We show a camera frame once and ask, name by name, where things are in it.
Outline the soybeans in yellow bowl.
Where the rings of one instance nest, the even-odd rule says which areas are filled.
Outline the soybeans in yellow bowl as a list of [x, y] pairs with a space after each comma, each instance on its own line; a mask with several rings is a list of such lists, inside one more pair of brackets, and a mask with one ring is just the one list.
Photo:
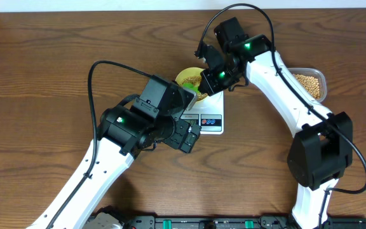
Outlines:
[[[201, 76], [186, 77], [182, 80], [180, 85], [182, 86], [184, 83], [192, 83], [193, 85], [198, 86], [198, 90], [199, 90], [199, 86], [200, 86], [200, 83], [201, 83]], [[207, 94], [201, 93], [201, 92], [200, 92], [200, 94], [197, 94], [197, 96], [198, 96], [197, 101], [202, 101], [203, 99], [208, 97]]]

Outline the green plastic measuring scoop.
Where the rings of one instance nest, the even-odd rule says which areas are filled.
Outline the green plastic measuring scoop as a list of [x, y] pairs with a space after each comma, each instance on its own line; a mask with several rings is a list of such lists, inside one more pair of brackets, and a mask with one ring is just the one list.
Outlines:
[[182, 86], [196, 92], [197, 94], [200, 94], [200, 91], [198, 90], [198, 86], [195, 86], [192, 83], [184, 83]]

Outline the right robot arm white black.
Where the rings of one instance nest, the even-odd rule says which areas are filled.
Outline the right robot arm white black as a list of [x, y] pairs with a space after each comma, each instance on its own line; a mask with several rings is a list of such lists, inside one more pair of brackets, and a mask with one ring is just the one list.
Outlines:
[[353, 160], [351, 119], [308, 93], [282, 62], [273, 39], [250, 37], [237, 18], [220, 23], [214, 34], [220, 51], [200, 41], [194, 53], [208, 65], [200, 92], [233, 90], [244, 77], [268, 98], [293, 137], [287, 157], [298, 183], [292, 218], [298, 228], [319, 228], [328, 220], [329, 197]]

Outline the pile of soybeans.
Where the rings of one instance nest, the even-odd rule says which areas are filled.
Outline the pile of soybeans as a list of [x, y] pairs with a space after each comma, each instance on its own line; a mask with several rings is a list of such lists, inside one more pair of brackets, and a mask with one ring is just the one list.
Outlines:
[[294, 77], [312, 97], [315, 99], [320, 98], [320, 83], [317, 78], [302, 74], [295, 74]]

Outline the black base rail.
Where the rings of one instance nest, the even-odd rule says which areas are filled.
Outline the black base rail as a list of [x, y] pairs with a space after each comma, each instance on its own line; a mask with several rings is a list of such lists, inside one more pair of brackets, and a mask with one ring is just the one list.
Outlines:
[[366, 229], [366, 218], [331, 218], [319, 205], [305, 207], [297, 204], [288, 216], [264, 214], [244, 217], [177, 217], [145, 214], [127, 216], [112, 207], [101, 208], [90, 216], [84, 226], [96, 229], [246, 229], [246, 228], [329, 228]]

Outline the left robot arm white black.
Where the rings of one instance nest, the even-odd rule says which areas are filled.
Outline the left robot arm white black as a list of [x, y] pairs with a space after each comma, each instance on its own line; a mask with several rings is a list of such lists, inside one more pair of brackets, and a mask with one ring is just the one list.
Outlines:
[[144, 91], [106, 109], [95, 126], [83, 161], [31, 228], [82, 228], [110, 186], [141, 151], [160, 142], [190, 153], [200, 126], [184, 121], [197, 100], [195, 91], [151, 76]]

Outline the clear plastic bean container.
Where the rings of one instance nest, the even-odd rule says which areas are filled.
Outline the clear plastic bean container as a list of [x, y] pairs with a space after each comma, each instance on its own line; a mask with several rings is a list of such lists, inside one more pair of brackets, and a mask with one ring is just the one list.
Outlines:
[[289, 68], [296, 80], [318, 102], [327, 96], [327, 84], [322, 72], [313, 68]]

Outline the white digital kitchen scale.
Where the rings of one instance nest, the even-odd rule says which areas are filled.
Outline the white digital kitchen scale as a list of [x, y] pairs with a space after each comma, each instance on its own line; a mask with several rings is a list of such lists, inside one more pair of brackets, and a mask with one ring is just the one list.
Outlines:
[[224, 92], [196, 102], [192, 109], [184, 111], [181, 118], [190, 124], [198, 124], [201, 127], [201, 134], [222, 134], [224, 132]]

